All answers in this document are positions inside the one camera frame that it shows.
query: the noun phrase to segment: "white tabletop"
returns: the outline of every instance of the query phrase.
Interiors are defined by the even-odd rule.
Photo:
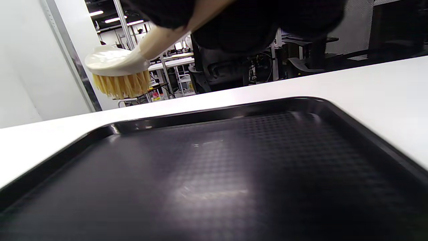
[[[190,63],[194,63],[194,62],[195,62],[195,60],[192,57],[188,57],[188,58],[179,59],[179,60],[167,61],[167,62],[165,62],[165,66],[166,67],[177,67],[180,65],[190,64]],[[156,63],[156,64],[153,64],[149,67],[149,71],[155,71],[158,69],[162,69],[161,63]]]
[[[0,187],[116,121],[291,96],[330,100],[428,169],[428,57],[224,90],[0,130]]]
[[[166,57],[163,60],[173,60],[173,59],[191,57],[191,56],[193,56],[193,53],[175,54],[175,55],[172,55],[171,57]]]

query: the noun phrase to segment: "scrub brush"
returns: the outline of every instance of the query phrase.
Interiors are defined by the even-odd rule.
[[[97,88],[116,98],[135,98],[148,92],[150,60],[157,58],[185,34],[195,31],[216,17],[235,0],[196,0],[193,16],[187,26],[168,29],[152,28],[133,50],[108,45],[96,47],[85,59],[94,74]]]

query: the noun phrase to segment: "fluorescent light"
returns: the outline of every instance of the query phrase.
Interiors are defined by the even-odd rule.
[[[112,19],[104,21],[104,23],[109,24],[109,23],[113,23],[113,22],[116,22],[116,21],[119,21],[119,20],[120,20],[120,18],[112,18]]]
[[[95,15],[100,15],[100,14],[103,14],[104,13],[104,11],[97,11],[97,12],[92,12],[92,13],[89,13],[89,16],[95,16]]]
[[[128,26],[135,25],[135,24],[140,24],[140,23],[143,23],[143,22],[144,22],[144,20],[135,21],[135,22],[129,23]]]

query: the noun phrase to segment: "gloved hand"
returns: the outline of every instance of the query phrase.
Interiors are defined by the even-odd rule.
[[[126,0],[156,25],[187,24],[195,0]],[[237,0],[193,33],[198,45],[228,53],[252,54],[272,43],[278,27],[306,39],[332,31],[343,18],[346,0]]]

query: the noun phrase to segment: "brush bristles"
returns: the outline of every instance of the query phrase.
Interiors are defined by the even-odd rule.
[[[135,98],[144,95],[150,88],[150,74],[144,72],[125,76],[101,76],[94,74],[97,88],[114,99]]]

